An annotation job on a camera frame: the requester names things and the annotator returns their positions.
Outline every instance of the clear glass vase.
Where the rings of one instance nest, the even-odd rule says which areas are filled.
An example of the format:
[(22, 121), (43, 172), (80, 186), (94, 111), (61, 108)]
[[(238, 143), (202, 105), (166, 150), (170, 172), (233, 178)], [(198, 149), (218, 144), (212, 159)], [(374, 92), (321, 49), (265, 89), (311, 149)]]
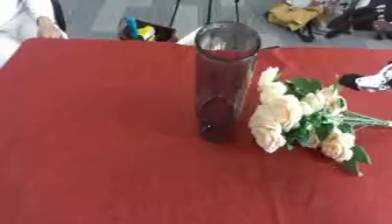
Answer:
[(245, 24), (218, 22), (201, 28), (195, 42), (200, 133), (219, 142), (230, 138), (242, 112), (261, 40)]

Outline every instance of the flower bouquet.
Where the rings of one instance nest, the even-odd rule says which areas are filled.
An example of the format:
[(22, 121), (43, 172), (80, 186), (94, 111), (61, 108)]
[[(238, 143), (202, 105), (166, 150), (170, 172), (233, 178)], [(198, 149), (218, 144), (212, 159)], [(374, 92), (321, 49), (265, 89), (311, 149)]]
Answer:
[(279, 68), (270, 67), (258, 81), (261, 104), (249, 121), (257, 144), (269, 153), (300, 144), (362, 176), (359, 163), (370, 165), (371, 159), (355, 144), (355, 129), (392, 127), (392, 122), (348, 110), (337, 84), (323, 87), (318, 80), (306, 78), (280, 81), (281, 75)]

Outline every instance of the hand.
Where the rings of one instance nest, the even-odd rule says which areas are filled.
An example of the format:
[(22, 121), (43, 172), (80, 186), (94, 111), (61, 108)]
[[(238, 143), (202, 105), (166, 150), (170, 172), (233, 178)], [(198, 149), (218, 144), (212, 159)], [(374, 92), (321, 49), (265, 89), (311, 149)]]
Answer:
[(38, 37), (45, 39), (61, 39), (62, 32), (60, 28), (48, 17), (39, 17), (37, 19)]

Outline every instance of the fabric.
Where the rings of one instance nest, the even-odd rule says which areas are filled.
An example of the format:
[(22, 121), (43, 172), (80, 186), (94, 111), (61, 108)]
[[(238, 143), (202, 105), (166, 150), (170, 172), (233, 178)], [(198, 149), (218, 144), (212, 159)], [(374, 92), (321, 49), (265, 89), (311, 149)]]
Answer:
[[(263, 50), (256, 73), (283, 79), (376, 74), (390, 50)], [(247, 120), (208, 143), (194, 114), (195, 49), (170, 43), (32, 39), (0, 71), (2, 224), (386, 224), (391, 129), (357, 132), (363, 178), (313, 150), (257, 148)], [(392, 120), (391, 92), (343, 91), (356, 112)]]
[(53, 7), (50, 0), (2, 0), (0, 3), (0, 26), (15, 17), (26, 8), (34, 20), (47, 17), (54, 21)]
[(296, 31), (309, 23), (309, 21), (323, 13), (323, 7), (293, 8), (292, 5), (281, 3), (269, 10), (268, 20)]
[(311, 5), (312, 0), (286, 0), (285, 2), (294, 7), (305, 8)]
[(37, 37), (37, 23), (30, 13), (19, 12), (0, 26), (0, 69), (15, 53), (20, 43)]

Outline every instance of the white sleeve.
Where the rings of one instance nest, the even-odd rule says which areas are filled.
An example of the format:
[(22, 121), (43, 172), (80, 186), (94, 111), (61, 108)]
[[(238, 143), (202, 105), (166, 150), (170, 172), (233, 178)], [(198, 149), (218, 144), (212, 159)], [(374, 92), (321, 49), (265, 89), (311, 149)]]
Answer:
[(50, 18), (54, 22), (54, 12), (51, 0), (24, 0), (27, 8), (35, 19)]

